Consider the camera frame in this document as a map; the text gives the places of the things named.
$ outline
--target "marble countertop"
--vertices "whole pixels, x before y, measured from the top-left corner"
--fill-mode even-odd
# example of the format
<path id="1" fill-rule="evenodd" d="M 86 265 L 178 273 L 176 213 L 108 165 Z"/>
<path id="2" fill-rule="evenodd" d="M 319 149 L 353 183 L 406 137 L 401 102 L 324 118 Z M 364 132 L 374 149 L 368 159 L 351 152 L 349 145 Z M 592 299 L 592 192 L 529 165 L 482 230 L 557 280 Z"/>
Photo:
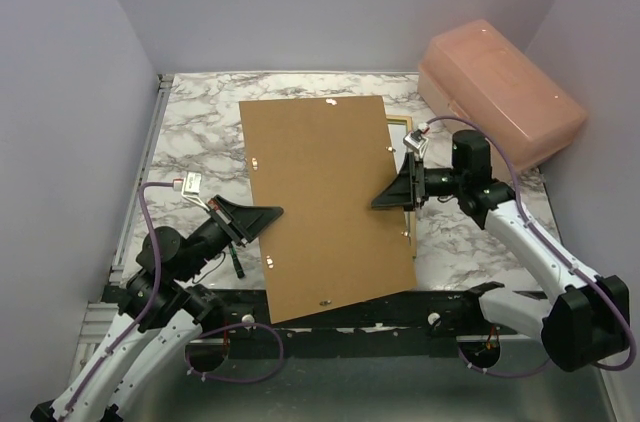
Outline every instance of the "marble countertop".
<path id="1" fill-rule="evenodd" d="M 186 171 L 203 174 L 202 197 L 221 196 L 251 205 L 238 102 L 251 99 L 381 95 L 390 115 L 409 115 L 414 124 L 433 117 L 417 93 L 413 74 L 354 73 L 202 73 L 180 74 L 167 104 L 148 180 L 170 181 Z M 445 167 L 451 158 L 451 134 L 432 127 L 425 157 L 427 167 Z M 523 201 L 557 237 L 541 176 L 532 170 L 521 177 Z M 183 235 L 206 220 L 202 209 L 184 202 L 171 190 L 149 189 L 149 209 L 156 226 L 170 225 Z M 419 289 L 463 290 L 495 280 L 514 290 L 538 288 L 533 277 L 506 248 L 465 216 L 455 201 L 430 200 L 417 213 Z M 147 230 L 139 216 L 126 248 L 123 281 L 138 269 L 135 256 Z M 264 288 L 257 241 L 238 249 L 246 277 L 238 279 L 230 258 L 202 279 L 210 288 Z M 202 274 L 217 265 L 211 261 Z"/>

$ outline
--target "cardboard sheet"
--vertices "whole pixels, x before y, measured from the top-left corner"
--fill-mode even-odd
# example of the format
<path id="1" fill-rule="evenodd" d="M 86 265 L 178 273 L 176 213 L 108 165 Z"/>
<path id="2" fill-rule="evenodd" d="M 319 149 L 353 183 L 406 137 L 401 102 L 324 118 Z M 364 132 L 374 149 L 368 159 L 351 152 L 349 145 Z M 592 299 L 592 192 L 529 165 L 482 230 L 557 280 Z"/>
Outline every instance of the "cardboard sheet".
<path id="1" fill-rule="evenodd" d="M 271 322 L 414 288 L 401 209 L 371 200 L 395 177 L 381 97 L 240 103 Z"/>

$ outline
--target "pink plastic container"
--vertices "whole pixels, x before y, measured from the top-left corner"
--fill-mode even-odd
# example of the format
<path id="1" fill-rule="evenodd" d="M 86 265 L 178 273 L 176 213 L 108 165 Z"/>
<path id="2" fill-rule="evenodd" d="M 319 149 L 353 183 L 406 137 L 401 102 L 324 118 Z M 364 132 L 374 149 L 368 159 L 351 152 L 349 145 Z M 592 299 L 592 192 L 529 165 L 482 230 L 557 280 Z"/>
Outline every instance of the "pink plastic container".
<path id="1" fill-rule="evenodd" d="M 580 107 L 485 20 L 432 39 L 418 92 L 436 115 L 476 122 L 504 147 L 518 172 L 569 145 L 587 118 Z M 445 122 L 454 132 L 466 128 Z M 492 152 L 495 177 L 508 180 Z"/>

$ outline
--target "purple cable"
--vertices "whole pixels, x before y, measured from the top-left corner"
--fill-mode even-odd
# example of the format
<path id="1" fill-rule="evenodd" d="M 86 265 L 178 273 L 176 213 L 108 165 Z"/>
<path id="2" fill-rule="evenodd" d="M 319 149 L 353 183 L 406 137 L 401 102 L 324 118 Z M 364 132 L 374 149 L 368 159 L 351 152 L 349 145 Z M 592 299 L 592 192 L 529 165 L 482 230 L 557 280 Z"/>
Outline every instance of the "purple cable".
<path id="1" fill-rule="evenodd" d="M 217 380 L 219 382 L 227 382 L 230 384 L 255 384 L 257 382 L 262 382 L 263 380 L 267 380 L 270 377 L 273 377 L 275 374 L 277 374 L 280 369 L 282 369 L 283 365 L 284 365 L 284 345 L 282 344 L 282 338 L 280 338 L 280 334 L 278 334 L 278 332 L 276 332 L 273 327 L 269 327 L 268 325 L 265 324 L 260 324 L 258 322 L 241 322 L 238 324 L 231 324 L 231 325 L 227 325 L 226 327 L 220 327 L 219 329 L 215 329 L 212 330 L 210 332 L 206 332 L 204 334 L 202 334 L 199 338 L 203 339 L 205 337 L 210 337 L 212 335 L 216 335 L 216 334 L 220 334 L 222 332 L 225 332 L 227 330 L 234 330 L 234 329 L 242 329 L 242 328 L 249 328 L 249 327 L 257 327 L 259 329 L 264 329 L 267 332 L 271 332 L 271 334 L 273 334 L 273 336 L 275 337 L 276 341 L 278 342 L 278 348 L 280 353 L 278 354 L 278 362 L 276 363 L 276 366 L 271 369 L 271 371 L 269 371 L 267 374 L 265 375 L 261 375 L 260 377 L 254 377 L 252 379 L 231 379 L 228 377 L 222 377 L 219 375 L 210 375 L 207 374 L 205 372 L 198 372 L 196 369 L 193 368 L 193 366 L 191 365 L 191 359 L 189 357 L 189 354 L 187 353 L 185 355 L 185 361 L 187 362 L 187 365 L 189 366 L 189 372 L 187 372 L 188 374 L 196 374 L 199 375 L 200 377 L 204 377 L 205 379 L 209 379 L 209 380 Z"/>
<path id="2" fill-rule="evenodd" d="M 96 363 L 91 367 L 87 375 L 82 379 L 82 382 L 78 384 L 78 388 L 74 392 L 74 394 L 69 399 L 69 402 L 64 406 L 65 410 L 68 414 L 71 414 L 73 407 L 78 402 L 78 399 L 87 388 L 87 385 L 93 378 L 93 376 L 98 372 L 102 364 L 107 357 L 113 354 L 113 350 L 120 345 L 120 343 L 135 329 L 135 327 L 144 319 L 144 317 L 149 313 L 153 303 L 158 296 L 158 291 L 160 290 L 160 272 L 162 270 L 162 258 L 160 257 L 160 244 L 158 243 L 158 238 L 156 236 L 156 232 L 153 228 L 153 222 L 151 220 L 151 215 L 149 215 L 149 209 L 147 207 L 147 202 L 144 199 L 144 191 L 147 187 L 173 187 L 173 183 L 171 182 L 145 182 L 138 189 L 138 201 L 140 202 L 140 210 L 142 211 L 142 216 L 144 217 L 144 221 L 147 223 L 147 229 L 149 229 L 149 238 L 151 239 L 151 247 L 153 248 L 153 259 L 154 259 L 154 278 L 153 278 L 153 289 L 151 290 L 151 295 L 149 296 L 149 301 L 147 305 L 140 311 L 138 316 L 131 322 L 129 327 L 127 327 L 121 334 L 118 336 L 106 349 L 106 355 L 102 355 Z M 63 415 L 58 419 L 58 422 L 63 422 L 66 420 L 67 416 Z"/>
<path id="3" fill-rule="evenodd" d="M 428 120 L 427 124 L 432 124 L 433 122 L 437 122 L 439 120 L 455 120 L 457 122 L 462 122 L 463 124 L 466 124 L 466 125 L 468 125 L 470 127 L 473 127 L 475 130 L 480 132 L 489 142 L 491 142 L 493 144 L 493 146 L 496 148 L 496 150 L 498 151 L 498 153 L 500 154 L 500 156 L 504 160 L 505 164 L 507 165 L 507 168 L 509 169 L 509 174 L 511 175 L 511 180 L 513 182 L 513 190 L 514 190 L 514 192 L 516 194 L 516 207 L 518 208 L 518 212 L 520 213 L 520 216 L 522 217 L 522 221 L 525 223 L 525 226 L 528 227 L 531 230 L 531 232 L 533 232 L 533 234 L 538 238 L 538 240 L 540 240 L 540 242 L 542 242 L 542 244 L 547 249 L 549 249 L 549 251 L 560 262 L 562 262 L 562 264 L 564 264 L 568 269 L 573 270 L 573 273 L 575 273 L 575 275 L 577 275 L 585 284 L 587 284 L 590 288 L 592 288 L 598 294 L 598 296 L 600 298 L 602 298 L 603 302 L 606 304 L 606 306 L 609 308 L 609 310 L 611 310 L 611 312 L 613 313 L 614 317 L 616 318 L 616 320 L 618 321 L 618 323 L 622 327 L 622 330 L 624 331 L 624 334 L 625 334 L 627 340 L 629 341 L 629 355 L 627 357 L 627 360 L 624 361 L 623 363 L 619 364 L 619 365 L 604 365 L 604 364 L 601 364 L 599 362 L 597 362 L 597 363 L 595 363 L 593 365 L 595 367 L 599 368 L 599 369 L 611 370 L 611 371 L 621 371 L 621 370 L 625 370 L 625 369 L 628 369 L 629 367 L 631 367 L 631 365 L 633 364 L 633 362 L 636 359 L 637 350 L 638 350 L 637 346 L 636 346 L 636 339 L 633 336 L 633 332 L 631 331 L 631 326 L 629 325 L 629 323 L 625 319 L 624 315 L 622 315 L 622 313 L 620 312 L 618 307 L 616 307 L 616 305 L 613 303 L 613 301 L 609 298 L 609 296 L 607 294 L 605 294 L 605 292 L 593 280 L 591 280 L 587 275 L 585 275 L 580 269 L 575 269 L 574 270 L 573 269 L 573 264 L 571 263 L 571 261 L 567 257 L 565 257 L 565 255 L 556 248 L 556 246 L 554 245 L 553 242 L 551 242 L 549 239 L 547 239 L 544 236 L 544 234 L 540 231 L 540 229 L 538 229 L 536 227 L 535 224 L 533 224 L 533 223 L 527 224 L 527 222 L 529 222 L 530 219 L 529 219 L 529 216 L 527 215 L 527 213 L 524 210 L 524 206 L 522 205 L 522 199 L 520 197 L 520 182 L 518 181 L 518 176 L 516 174 L 515 167 L 513 166 L 511 161 L 509 160 L 509 157 L 507 157 L 506 152 L 502 149 L 502 147 L 500 147 L 496 143 L 495 140 L 493 140 L 492 137 L 487 135 L 477 124 L 475 124 L 474 122 L 471 122 L 470 120 L 466 120 L 466 119 L 463 119 L 461 117 L 456 117 L 456 116 L 453 116 L 453 115 L 441 115 L 439 117 L 434 117 L 433 119 Z"/>

